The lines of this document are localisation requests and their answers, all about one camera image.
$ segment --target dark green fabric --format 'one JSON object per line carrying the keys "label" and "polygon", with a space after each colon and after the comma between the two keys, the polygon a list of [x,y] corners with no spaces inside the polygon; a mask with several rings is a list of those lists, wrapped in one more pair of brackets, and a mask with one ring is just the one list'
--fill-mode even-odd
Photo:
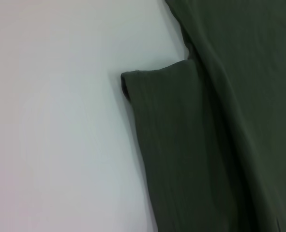
{"label": "dark green fabric", "polygon": [[286,232],[286,0],[166,0],[191,60],[122,75],[159,232]]}

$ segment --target white surface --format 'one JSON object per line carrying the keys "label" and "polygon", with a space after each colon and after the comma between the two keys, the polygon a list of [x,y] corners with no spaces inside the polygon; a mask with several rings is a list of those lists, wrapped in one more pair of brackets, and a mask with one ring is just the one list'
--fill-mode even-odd
{"label": "white surface", "polygon": [[160,0],[0,0],[0,232],[152,232],[125,71],[184,59]]}

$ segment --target white background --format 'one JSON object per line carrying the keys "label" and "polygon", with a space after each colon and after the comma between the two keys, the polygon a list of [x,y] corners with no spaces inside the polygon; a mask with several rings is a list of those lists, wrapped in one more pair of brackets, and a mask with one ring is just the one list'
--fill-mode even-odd
{"label": "white background", "polygon": [[162,0],[0,0],[0,232],[157,231],[120,74],[185,53]]}

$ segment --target garment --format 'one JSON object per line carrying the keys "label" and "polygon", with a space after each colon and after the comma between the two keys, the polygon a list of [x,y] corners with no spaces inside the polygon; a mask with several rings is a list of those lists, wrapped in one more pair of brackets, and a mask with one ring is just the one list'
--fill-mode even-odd
{"label": "garment", "polygon": [[121,76],[159,232],[286,232],[286,0],[166,1],[190,59]]}

